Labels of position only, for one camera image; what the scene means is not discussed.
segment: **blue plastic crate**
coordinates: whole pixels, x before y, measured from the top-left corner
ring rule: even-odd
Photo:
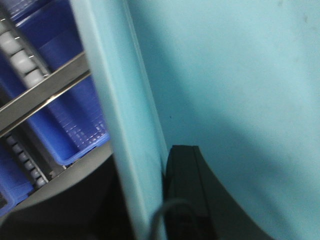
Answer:
[[[68,1],[51,1],[17,26],[52,71],[83,51]],[[0,62],[0,84],[14,98],[26,88],[2,58]],[[60,165],[71,164],[110,138],[91,77],[27,121]]]
[[[28,197],[33,187],[0,144],[0,217]]]

